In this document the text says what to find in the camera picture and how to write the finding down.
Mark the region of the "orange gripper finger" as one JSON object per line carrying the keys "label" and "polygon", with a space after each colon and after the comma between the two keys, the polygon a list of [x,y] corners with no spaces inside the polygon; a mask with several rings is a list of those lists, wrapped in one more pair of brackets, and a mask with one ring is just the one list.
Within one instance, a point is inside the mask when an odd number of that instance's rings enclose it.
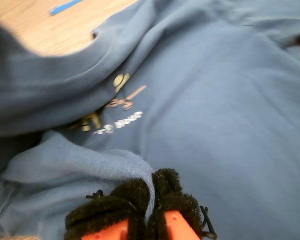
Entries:
{"label": "orange gripper finger", "polygon": [[179,212],[200,240],[217,239],[217,233],[208,216],[208,208],[199,205],[191,194],[183,192],[179,174],[174,169],[159,169],[152,174],[152,180],[155,189],[155,205],[149,218],[150,240],[169,238],[167,220],[164,216],[168,211]]}
{"label": "orange gripper finger", "polygon": [[144,237],[150,193],[142,179],[128,180],[109,195],[98,190],[86,198],[89,200],[87,203],[66,216],[65,240],[80,240],[85,235],[105,230],[124,220],[128,220],[128,240],[141,240]]}

